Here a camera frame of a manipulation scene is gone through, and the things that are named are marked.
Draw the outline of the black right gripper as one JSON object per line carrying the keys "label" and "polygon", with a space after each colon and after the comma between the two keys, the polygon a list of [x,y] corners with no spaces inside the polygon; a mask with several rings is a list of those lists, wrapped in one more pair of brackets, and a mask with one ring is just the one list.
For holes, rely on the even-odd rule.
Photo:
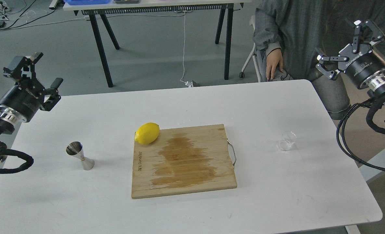
{"label": "black right gripper", "polygon": [[385,61],[372,47],[385,40],[383,31],[370,19],[352,21],[345,19],[354,28],[353,42],[340,50],[338,56],[326,56],[318,47],[315,68],[330,80],[344,71],[357,89],[378,89],[385,84]]}

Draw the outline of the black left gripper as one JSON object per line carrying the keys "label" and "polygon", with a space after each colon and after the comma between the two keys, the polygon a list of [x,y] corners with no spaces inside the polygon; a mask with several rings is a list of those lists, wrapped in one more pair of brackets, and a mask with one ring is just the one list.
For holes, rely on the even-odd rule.
{"label": "black left gripper", "polygon": [[0,111],[10,108],[19,113],[21,119],[30,122],[35,113],[51,111],[61,99],[58,88],[62,78],[56,78],[50,88],[45,89],[36,78],[35,64],[42,58],[42,52],[29,56],[16,56],[7,68],[3,68],[3,76],[15,81],[15,85],[0,99]]}

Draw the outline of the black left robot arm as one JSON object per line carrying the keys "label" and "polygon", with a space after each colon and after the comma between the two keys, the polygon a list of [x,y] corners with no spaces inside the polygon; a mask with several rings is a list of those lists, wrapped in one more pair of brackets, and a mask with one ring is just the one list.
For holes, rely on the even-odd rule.
{"label": "black left robot arm", "polygon": [[[19,123],[30,122],[38,110],[51,111],[61,96],[58,88],[63,82],[56,78],[49,88],[44,87],[36,78],[35,64],[42,58],[42,52],[31,56],[16,56],[10,65],[3,69],[4,77],[15,81],[14,86],[0,99],[0,135],[10,135]],[[0,141],[0,164],[8,156],[16,156],[24,163],[14,169],[0,169],[0,174],[14,174],[32,166],[33,158],[21,151],[7,148]]]}

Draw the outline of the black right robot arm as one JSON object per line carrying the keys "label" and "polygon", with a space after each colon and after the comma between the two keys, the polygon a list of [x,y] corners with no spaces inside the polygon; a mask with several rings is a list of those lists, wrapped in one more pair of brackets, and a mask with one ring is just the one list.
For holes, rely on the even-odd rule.
{"label": "black right robot arm", "polygon": [[316,68],[328,79],[336,80],[344,73],[357,87],[368,89],[369,99],[355,103],[337,126],[337,143],[341,150],[354,161],[385,172],[384,167],[375,166],[356,156],[348,147],[344,130],[347,120],[358,108],[368,108],[367,125],[375,132],[385,135],[385,61],[373,50],[373,46],[385,40],[385,34],[370,19],[349,22],[354,29],[353,41],[341,49],[336,56],[318,52]]}

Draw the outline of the person's hand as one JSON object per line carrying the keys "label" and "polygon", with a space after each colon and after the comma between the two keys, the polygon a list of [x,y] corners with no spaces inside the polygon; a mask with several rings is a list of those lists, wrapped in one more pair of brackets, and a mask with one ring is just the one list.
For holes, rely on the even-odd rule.
{"label": "person's hand", "polygon": [[283,70],[283,56],[281,49],[272,50],[266,58],[266,78],[271,81],[275,77],[277,68]]}

